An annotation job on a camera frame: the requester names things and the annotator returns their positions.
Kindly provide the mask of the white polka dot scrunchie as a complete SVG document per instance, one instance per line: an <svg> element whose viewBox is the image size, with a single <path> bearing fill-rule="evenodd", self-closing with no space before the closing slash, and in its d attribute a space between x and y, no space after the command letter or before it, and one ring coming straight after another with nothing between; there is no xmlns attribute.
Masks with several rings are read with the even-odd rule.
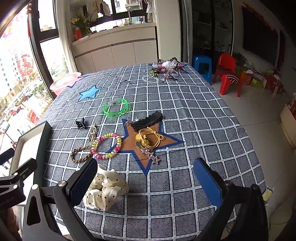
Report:
<svg viewBox="0 0 296 241"><path fill-rule="evenodd" d="M90 209L108 211L128 191L129 186L119 173L114 169L106 170L98 164L97 173L83 197L83 202Z"/></svg>

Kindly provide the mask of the beige loop hair clip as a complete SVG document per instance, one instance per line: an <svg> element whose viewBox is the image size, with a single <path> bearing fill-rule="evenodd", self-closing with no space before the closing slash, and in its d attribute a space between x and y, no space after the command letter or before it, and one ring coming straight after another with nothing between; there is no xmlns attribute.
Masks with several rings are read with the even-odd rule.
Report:
<svg viewBox="0 0 296 241"><path fill-rule="evenodd" d="M88 142L94 142L97 137L97 125L94 123L90 128L90 133L88 137Z"/></svg>

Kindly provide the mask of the black hair claw clip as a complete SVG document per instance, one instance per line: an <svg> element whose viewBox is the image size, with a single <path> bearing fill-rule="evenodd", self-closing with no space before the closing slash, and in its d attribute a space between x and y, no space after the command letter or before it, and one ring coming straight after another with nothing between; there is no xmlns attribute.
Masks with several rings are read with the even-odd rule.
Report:
<svg viewBox="0 0 296 241"><path fill-rule="evenodd" d="M86 129L85 118L81 118L79 120L75 120L75 124L76 124L76 126L77 126L78 129L81 129L81 128Z"/></svg>

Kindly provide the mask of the white jewelry box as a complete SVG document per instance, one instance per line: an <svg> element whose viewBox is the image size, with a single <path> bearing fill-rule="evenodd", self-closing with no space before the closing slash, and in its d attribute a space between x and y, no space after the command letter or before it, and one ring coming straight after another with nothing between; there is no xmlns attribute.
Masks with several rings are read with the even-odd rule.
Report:
<svg viewBox="0 0 296 241"><path fill-rule="evenodd" d="M49 143L51 126L47 121L40 123L19 137L15 154L11 161L10 175L30 158L37 161L37 169L33 173L33 184L43 184L46 148Z"/></svg>

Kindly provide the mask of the pink star hair clip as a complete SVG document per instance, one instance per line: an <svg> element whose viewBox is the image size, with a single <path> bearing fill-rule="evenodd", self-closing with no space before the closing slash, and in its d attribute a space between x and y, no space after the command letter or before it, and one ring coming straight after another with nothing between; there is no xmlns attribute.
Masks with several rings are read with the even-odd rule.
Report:
<svg viewBox="0 0 296 241"><path fill-rule="evenodd" d="M152 164L159 164L160 159L158 158L158 156L151 152L151 150L147 147L142 149L142 153L148 158L148 160L152 160Z"/></svg>

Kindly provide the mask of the black hair comb clip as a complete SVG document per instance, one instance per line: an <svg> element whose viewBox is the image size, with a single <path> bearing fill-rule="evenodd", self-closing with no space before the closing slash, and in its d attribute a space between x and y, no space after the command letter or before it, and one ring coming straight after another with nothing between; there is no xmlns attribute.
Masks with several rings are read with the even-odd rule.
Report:
<svg viewBox="0 0 296 241"><path fill-rule="evenodd" d="M159 111L155 111L148 117L144 119L139 119L137 121L133 121L130 123L135 132L142 130L143 128L147 128L153 126L156 123L159 123L163 119L163 114Z"/></svg>

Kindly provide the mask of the blue star patch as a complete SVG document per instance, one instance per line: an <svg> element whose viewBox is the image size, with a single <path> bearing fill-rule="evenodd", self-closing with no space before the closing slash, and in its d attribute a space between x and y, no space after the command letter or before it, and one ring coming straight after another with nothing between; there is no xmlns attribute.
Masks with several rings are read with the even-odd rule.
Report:
<svg viewBox="0 0 296 241"><path fill-rule="evenodd" d="M86 98L93 99L97 95L97 92L99 92L100 89L101 87L96 87L95 85L93 85L90 89L80 92L79 93L80 97L78 101L81 102Z"/></svg>

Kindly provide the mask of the pink plastic basin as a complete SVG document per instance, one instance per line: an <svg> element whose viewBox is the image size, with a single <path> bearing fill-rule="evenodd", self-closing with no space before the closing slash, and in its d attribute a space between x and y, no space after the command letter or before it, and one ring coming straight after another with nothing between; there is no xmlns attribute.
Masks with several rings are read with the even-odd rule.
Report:
<svg viewBox="0 0 296 241"><path fill-rule="evenodd" d="M66 87L69 82L81 76L80 72L73 72L71 74L67 74L62 78L56 80L51 84L50 90L58 96Z"/></svg>

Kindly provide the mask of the grey checked tablecloth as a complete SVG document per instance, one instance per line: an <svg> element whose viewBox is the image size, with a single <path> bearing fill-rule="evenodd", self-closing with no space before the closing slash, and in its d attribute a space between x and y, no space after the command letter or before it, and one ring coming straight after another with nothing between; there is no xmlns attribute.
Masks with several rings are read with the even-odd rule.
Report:
<svg viewBox="0 0 296 241"><path fill-rule="evenodd" d="M108 211L76 206L76 213L95 237L106 240L193 240L216 208L207 199L193 172L203 158L223 179L237 186L257 184L266 189L252 143L230 108L192 66L177 81L146 83L149 64L90 73L66 88L43 116L51 127L46 150L44 185L68 179L80 164L70 158L73 149L88 144L90 127L97 135L125 135L127 125L159 111L163 132L184 143L156 150L159 164L147 176L132 154L117 154L100 163L114 169L128 183L129 192ZM97 95L79 102L79 93L93 85ZM75 120L85 118L86 129Z"/></svg>

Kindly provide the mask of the pink star patch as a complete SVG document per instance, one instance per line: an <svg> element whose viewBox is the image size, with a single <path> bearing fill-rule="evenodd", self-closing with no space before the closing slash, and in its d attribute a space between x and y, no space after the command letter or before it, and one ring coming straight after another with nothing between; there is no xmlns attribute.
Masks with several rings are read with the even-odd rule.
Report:
<svg viewBox="0 0 296 241"><path fill-rule="evenodd" d="M67 87L72 88L75 85L76 82L78 82L79 80L83 80L84 78L86 78L88 76L89 76L88 74L79 76L78 78L76 78L76 79L72 80L71 82L69 82L67 84Z"/></svg>

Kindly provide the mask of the red paper window decoration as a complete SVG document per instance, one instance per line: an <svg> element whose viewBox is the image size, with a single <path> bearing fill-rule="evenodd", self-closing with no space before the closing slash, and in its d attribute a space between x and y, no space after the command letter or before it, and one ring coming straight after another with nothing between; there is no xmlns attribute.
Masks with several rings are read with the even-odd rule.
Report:
<svg viewBox="0 0 296 241"><path fill-rule="evenodd" d="M29 54L23 54L16 61L18 71L22 77L29 76L34 70L34 60Z"/></svg>

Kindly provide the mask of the red plastic chair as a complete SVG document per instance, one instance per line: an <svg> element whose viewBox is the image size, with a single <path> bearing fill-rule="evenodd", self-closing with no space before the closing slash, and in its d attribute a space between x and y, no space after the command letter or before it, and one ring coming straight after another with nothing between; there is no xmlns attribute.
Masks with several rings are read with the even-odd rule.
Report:
<svg viewBox="0 0 296 241"><path fill-rule="evenodd" d="M237 97L241 96L242 79L236 74L236 62L229 53L220 55L212 83L215 83L217 76L221 79L219 90L221 95L226 95L229 87L236 84L238 86Z"/></svg>

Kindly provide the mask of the blue plastic stool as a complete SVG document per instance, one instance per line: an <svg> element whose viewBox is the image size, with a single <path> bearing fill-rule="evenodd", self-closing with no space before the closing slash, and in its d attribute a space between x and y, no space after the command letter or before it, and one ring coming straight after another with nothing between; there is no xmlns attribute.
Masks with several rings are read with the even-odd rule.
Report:
<svg viewBox="0 0 296 241"><path fill-rule="evenodd" d="M212 60L208 56L194 56L193 68L209 83L212 83Z"/></svg>

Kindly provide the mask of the pile of hair accessories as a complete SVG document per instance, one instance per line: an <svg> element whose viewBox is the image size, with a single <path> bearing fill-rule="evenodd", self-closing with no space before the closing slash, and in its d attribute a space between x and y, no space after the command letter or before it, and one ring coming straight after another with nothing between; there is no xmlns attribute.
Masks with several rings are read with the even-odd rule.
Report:
<svg viewBox="0 0 296 241"><path fill-rule="evenodd" d="M169 60L159 60L158 63L150 63L150 70L142 77L146 83L166 83L168 80L177 81L181 72L188 73L184 68L188 63L180 62L176 57Z"/></svg>

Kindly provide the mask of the white low cabinet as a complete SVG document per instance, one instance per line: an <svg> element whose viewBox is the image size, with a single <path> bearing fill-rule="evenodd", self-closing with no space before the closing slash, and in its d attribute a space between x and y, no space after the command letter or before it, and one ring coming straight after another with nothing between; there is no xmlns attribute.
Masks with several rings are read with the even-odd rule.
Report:
<svg viewBox="0 0 296 241"><path fill-rule="evenodd" d="M84 74L158 61L157 26L145 23L117 27L72 43L72 55Z"/></svg>

